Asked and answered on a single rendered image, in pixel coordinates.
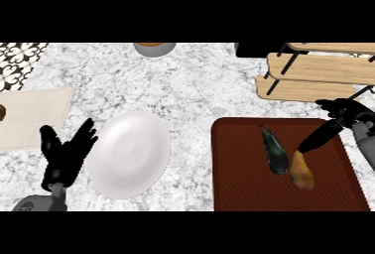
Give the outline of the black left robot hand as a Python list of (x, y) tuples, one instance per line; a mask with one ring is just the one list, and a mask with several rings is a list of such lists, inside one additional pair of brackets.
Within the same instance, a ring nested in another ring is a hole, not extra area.
[(67, 188), (74, 184), (84, 160), (95, 146), (95, 121), (89, 118), (81, 125), (74, 138), (62, 142), (50, 125), (40, 128), (42, 152), (47, 160), (47, 168), (42, 188), (52, 190), (52, 185), (61, 183)]

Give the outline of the grey pot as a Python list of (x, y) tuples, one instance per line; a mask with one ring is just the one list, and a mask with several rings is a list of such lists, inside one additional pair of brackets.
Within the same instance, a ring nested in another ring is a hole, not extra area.
[(158, 46), (143, 46), (139, 43), (135, 43), (135, 49), (136, 51), (149, 58), (160, 58), (166, 56), (174, 49), (176, 44), (174, 43), (163, 43)]

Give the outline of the white oval plate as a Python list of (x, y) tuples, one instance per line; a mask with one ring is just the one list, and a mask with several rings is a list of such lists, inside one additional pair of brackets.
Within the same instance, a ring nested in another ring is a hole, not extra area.
[(140, 195), (158, 182), (170, 159), (167, 125), (149, 112), (133, 111), (104, 125), (87, 159), (93, 187), (114, 199)]

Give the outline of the yellow-orange pear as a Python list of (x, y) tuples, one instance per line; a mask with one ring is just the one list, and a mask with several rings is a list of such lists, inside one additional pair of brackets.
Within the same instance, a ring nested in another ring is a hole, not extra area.
[(304, 156), (300, 151), (295, 151), (293, 154), (290, 178), (294, 185), (301, 190), (310, 191), (313, 189), (315, 184), (313, 174), (307, 167)]

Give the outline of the black and white patterned tile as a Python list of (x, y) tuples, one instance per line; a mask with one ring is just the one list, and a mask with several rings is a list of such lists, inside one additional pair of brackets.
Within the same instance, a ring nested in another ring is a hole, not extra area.
[(0, 43), (0, 92), (24, 87), (47, 43)]

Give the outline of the wooden tiered shelf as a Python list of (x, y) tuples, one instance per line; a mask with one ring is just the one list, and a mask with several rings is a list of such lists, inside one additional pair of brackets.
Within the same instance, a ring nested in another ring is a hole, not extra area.
[(287, 43), (293, 54), (269, 53), (257, 77), (261, 99), (313, 102), (356, 98), (375, 88), (375, 43)]

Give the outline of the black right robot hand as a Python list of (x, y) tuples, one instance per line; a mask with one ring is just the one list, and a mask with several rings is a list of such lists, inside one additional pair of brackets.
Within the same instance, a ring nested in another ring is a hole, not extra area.
[(329, 120), (300, 143), (297, 150), (301, 153), (321, 148), (344, 128), (353, 128), (356, 122), (365, 124), (365, 135), (375, 136), (375, 112), (360, 102), (349, 98), (337, 98), (318, 99), (315, 103), (328, 111)]

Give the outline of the beige placemat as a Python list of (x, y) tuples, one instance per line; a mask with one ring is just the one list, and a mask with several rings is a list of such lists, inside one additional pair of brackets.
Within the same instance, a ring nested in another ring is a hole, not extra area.
[(40, 127), (44, 125), (61, 133), (73, 94), (71, 87), (0, 93), (0, 104), (6, 108), (0, 121), (0, 152), (39, 149)]

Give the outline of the dark green vegetable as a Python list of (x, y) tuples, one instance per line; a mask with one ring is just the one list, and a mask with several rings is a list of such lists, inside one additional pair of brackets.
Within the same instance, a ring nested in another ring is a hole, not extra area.
[(270, 170), (276, 175), (284, 175), (288, 170), (288, 156), (282, 147), (282, 143), (279, 142), (279, 139), (272, 130), (266, 126), (260, 126), (260, 128), (264, 138)]

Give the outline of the black appliance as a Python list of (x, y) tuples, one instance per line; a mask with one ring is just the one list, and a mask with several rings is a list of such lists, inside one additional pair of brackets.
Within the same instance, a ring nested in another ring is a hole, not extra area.
[(235, 43), (238, 58), (264, 58), (269, 53), (290, 53), (285, 43)]

